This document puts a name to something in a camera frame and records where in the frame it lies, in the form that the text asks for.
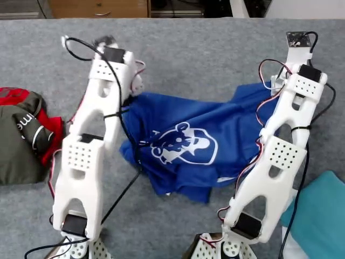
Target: white mounting plate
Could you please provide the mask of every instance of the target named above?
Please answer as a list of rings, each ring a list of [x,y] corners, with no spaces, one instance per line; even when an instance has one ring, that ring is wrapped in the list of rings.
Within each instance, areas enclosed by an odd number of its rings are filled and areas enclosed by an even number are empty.
[[[54,257],[54,259],[82,259],[85,257],[87,252],[88,243],[79,243],[73,244],[70,246],[62,246],[56,253],[56,255],[61,255],[58,257]],[[103,242],[99,238],[96,242],[93,243],[93,249],[89,249],[89,251],[93,250],[92,253],[89,252],[87,259],[114,259],[111,254],[108,252],[107,248],[104,246]]]
[[[298,74],[291,75],[291,78],[288,82],[289,83],[286,86],[286,90],[294,91],[302,96],[309,97],[316,103],[320,101],[323,92],[322,84],[302,77]]]
[[[103,141],[95,139],[90,143],[80,141],[81,137],[64,139],[63,143],[63,167],[65,170],[76,169],[83,172],[98,170],[97,165],[102,162],[103,157],[99,155],[103,148]]]
[[[201,235],[206,240],[212,240],[209,233],[204,233]],[[212,248],[209,244],[202,240],[199,240],[191,259],[220,259],[221,249],[223,244],[224,254],[230,258],[235,258],[239,255],[240,259],[257,259],[253,250],[247,244],[243,242],[227,239],[227,241],[220,241],[215,244],[216,248]]]
[[[122,64],[122,63],[116,63],[116,62],[109,62],[109,63],[111,64],[115,73],[118,73],[119,70],[121,72],[125,71],[128,67],[126,64]],[[93,60],[92,67],[91,67],[90,74],[89,74],[89,78],[90,79],[102,79],[102,80],[106,80],[106,81],[115,82],[115,77],[113,75],[113,72],[110,70],[107,63],[101,59]]]
[[[283,139],[270,137],[264,151],[263,160],[284,171],[296,172],[307,151]]]

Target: red fabric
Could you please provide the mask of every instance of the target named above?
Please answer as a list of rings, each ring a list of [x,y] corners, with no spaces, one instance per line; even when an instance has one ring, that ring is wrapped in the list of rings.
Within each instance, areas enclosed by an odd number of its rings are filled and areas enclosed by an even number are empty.
[[[30,94],[29,91],[19,88],[0,88],[0,105],[16,105],[25,101],[26,97]],[[54,132],[53,140],[50,147],[40,156],[42,165],[47,166],[53,153],[61,147],[63,139],[63,121],[61,117],[48,118],[46,112],[41,109],[36,116],[36,119],[47,128],[49,131]]]
[[[0,105],[16,105],[24,101],[30,92],[19,88],[4,87],[0,88],[0,93]]]

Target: drawer handle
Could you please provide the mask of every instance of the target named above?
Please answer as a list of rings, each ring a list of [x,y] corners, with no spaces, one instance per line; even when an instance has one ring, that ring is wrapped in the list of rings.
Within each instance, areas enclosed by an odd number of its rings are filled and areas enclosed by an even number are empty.
[[[95,13],[96,16],[107,16],[110,15],[112,12],[106,12],[106,13]]]

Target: perforated plate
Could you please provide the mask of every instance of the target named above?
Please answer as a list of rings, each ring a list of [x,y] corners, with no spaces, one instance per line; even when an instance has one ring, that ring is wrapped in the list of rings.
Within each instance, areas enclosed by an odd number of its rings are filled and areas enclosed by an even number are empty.
[[[113,259],[100,238],[93,245],[93,259]]]
[[[75,142],[68,145],[68,165],[71,168],[87,171],[93,161],[92,147],[86,143]]]
[[[299,74],[293,74],[288,80],[287,89],[309,97],[318,103],[323,92],[323,85]]]
[[[204,233],[201,236],[207,240],[212,240],[210,234],[208,233]],[[215,249],[204,241],[199,240],[195,247],[193,255],[191,256],[191,259],[220,259],[220,250],[222,248],[222,244],[224,254],[229,256],[230,258],[236,257],[239,254],[240,259],[257,259],[250,246],[244,244],[243,242],[236,242],[231,240],[215,244]]]
[[[117,74],[118,70],[125,69],[127,65],[115,62],[109,62],[113,67],[115,73]],[[110,70],[107,63],[101,59],[95,59],[92,62],[92,67],[90,70],[89,78],[92,79],[103,79],[107,81],[115,81],[114,75]]]
[[[72,247],[70,246],[63,246],[60,247],[56,255],[61,255],[58,257],[54,257],[54,259],[82,259],[85,257],[85,253],[87,251],[87,242],[73,244]],[[111,254],[108,252],[107,248],[104,246],[101,239],[98,239],[94,242],[94,254],[93,259],[114,259]]]
[[[297,172],[307,151],[283,139],[271,137],[266,144],[265,157],[270,164]]]
[[[62,246],[60,247],[60,249],[58,250],[58,252],[56,253],[56,255],[60,255],[58,257],[54,257],[58,258],[58,259],[81,259],[84,257],[85,253],[87,251],[87,242],[84,243],[79,243],[79,244],[73,244],[71,245],[67,245],[67,246]]]
[[[206,240],[212,240],[208,233],[204,233],[201,236]],[[216,250],[204,241],[199,240],[191,259],[217,259]]]

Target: wooden drawer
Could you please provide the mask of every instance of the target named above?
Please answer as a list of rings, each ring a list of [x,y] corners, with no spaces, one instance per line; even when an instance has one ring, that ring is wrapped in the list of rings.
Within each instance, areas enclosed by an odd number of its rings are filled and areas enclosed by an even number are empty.
[[[55,18],[149,17],[149,0],[50,0]]]

